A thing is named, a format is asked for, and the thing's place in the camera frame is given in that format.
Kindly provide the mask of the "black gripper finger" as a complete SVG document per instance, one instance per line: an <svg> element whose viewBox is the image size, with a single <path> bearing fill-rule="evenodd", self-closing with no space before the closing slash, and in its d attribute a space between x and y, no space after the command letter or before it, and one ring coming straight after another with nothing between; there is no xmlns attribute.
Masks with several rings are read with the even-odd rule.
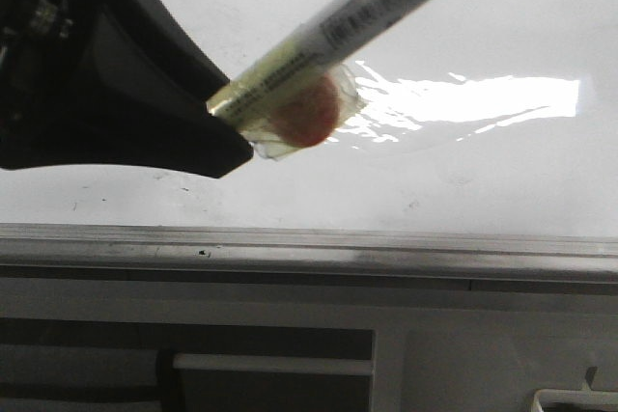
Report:
<svg viewBox="0 0 618 412"><path fill-rule="evenodd" d="M1 0L1 165L161 168L252 158L207 99L227 83L161 0Z"/></svg>

